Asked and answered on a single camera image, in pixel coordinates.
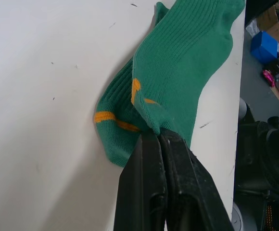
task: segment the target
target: white surface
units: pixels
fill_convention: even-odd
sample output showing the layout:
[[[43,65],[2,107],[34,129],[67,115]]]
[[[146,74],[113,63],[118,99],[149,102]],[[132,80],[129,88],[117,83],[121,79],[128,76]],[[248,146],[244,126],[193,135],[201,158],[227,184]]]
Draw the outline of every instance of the white surface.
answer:
[[[106,159],[92,118],[156,2],[0,1],[0,231],[113,229],[122,169]],[[244,13],[230,57],[202,92],[191,144],[229,214],[243,25]]]

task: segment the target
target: gray floor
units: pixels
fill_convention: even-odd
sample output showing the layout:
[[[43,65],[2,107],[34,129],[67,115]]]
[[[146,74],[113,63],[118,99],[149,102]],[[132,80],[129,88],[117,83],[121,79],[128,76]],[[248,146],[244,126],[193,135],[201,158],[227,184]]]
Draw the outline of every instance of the gray floor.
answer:
[[[245,31],[240,97],[249,105],[256,121],[267,122],[271,116],[279,116],[279,100],[261,75],[263,65],[250,53],[251,40]]]

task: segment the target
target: blue box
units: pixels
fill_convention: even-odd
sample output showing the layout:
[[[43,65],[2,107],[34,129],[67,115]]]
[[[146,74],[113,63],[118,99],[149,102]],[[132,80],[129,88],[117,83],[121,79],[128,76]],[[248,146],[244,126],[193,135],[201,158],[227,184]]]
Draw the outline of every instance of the blue box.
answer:
[[[262,64],[267,64],[278,57],[278,42],[267,32],[261,31],[254,36],[251,54]]]

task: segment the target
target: orange stripe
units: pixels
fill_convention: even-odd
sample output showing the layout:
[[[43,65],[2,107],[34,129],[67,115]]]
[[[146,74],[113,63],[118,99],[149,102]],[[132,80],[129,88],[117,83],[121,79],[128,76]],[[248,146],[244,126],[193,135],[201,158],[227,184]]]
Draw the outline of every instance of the orange stripe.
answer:
[[[94,118],[95,123],[100,123],[104,120],[114,120],[114,121],[116,121],[117,125],[124,130],[140,131],[140,129],[138,127],[134,126],[133,124],[129,124],[129,123],[126,123],[119,119],[116,119],[116,116],[114,115],[113,112],[106,112],[106,111],[96,112],[95,118]]]
[[[131,103],[134,105],[134,101],[135,101],[135,94],[137,91],[139,91],[141,89],[141,85],[140,82],[137,78],[134,78],[132,80],[132,94],[131,94]]]
[[[150,100],[150,99],[144,99],[144,100],[145,100],[146,103],[157,103],[157,102],[155,102],[153,100]]]

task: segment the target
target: green sock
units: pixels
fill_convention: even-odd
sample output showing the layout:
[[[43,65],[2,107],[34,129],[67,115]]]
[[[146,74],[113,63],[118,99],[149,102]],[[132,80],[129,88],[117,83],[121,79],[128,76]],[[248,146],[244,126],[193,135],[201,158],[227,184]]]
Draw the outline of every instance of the green sock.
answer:
[[[160,2],[156,5],[155,25],[168,9]],[[131,103],[133,58],[115,76],[100,98],[95,123],[108,158],[119,166],[129,159],[141,131],[149,129]]]
[[[113,163],[124,166],[139,131],[148,128],[157,135],[160,128],[175,131],[190,145],[198,99],[210,76],[230,54],[230,28],[243,8],[244,0],[175,2],[134,55],[132,89],[127,89],[129,82],[120,86],[114,79],[105,94],[111,92],[115,100],[102,98],[98,104],[95,122]],[[122,98],[123,93],[131,94],[134,107],[124,102],[130,98]],[[107,109],[102,106],[112,103],[115,105],[107,105]]]

